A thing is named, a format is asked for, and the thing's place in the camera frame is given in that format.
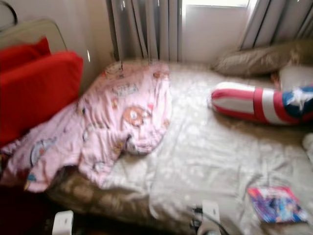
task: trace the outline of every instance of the colorful book cover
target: colorful book cover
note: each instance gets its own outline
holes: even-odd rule
[[[267,223],[305,222],[308,215],[290,188],[249,188],[254,209],[259,218]]]

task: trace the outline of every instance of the pink cartoon blanket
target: pink cartoon blanket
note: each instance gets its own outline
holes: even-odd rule
[[[2,149],[13,156],[0,184],[27,179],[25,189],[40,192],[60,168],[76,165],[102,185],[122,151],[144,155],[161,141],[171,115],[168,75],[162,63],[110,67],[77,102]]]

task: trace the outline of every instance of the floor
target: floor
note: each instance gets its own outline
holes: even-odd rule
[[[0,187],[0,234],[51,235],[56,212],[66,209],[43,193]],[[74,215],[73,235],[165,235],[167,233],[92,215]]]

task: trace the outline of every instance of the wrinkled fabric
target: wrinkled fabric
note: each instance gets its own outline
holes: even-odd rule
[[[162,140],[171,116],[168,75],[162,63],[112,65],[82,98],[30,131],[0,183],[15,185],[12,176],[22,172],[25,189],[41,192],[59,169],[75,165],[102,186],[122,151],[145,155]]]
[[[228,76],[258,76],[286,65],[312,64],[313,40],[303,40],[227,53],[212,64],[212,70]]]
[[[52,200],[83,213],[192,234],[190,206],[219,205],[232,235],[313,235],[313,170],[301,146],[307,126],[274,127],[215,114],[206,98],[219,82],[272,88],[270,78],[225,78],[205,66],[170,66],[173,109],[162,143],[145,158],[126,154],[101,188],[64,171],[48,191]],[[249,187],[290,187],[308,224],[264,224]]]

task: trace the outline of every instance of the mattress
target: mattress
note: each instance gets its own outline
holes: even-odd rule
[[[307,126],[255,124],[207,107],[221,81],[272,87],[268,78],[223,77],[206,66],[170,65],[173,112],[161,144],[144,157],[121,156],[101,188],[75,169],[58,173],[49,197],[81,213],[189,234],[189,207],[219,204],[232,235],[313,235],[313,168],[301,147]],[[308,211],[307,224],[264,224],[247,188],[290,187]]]

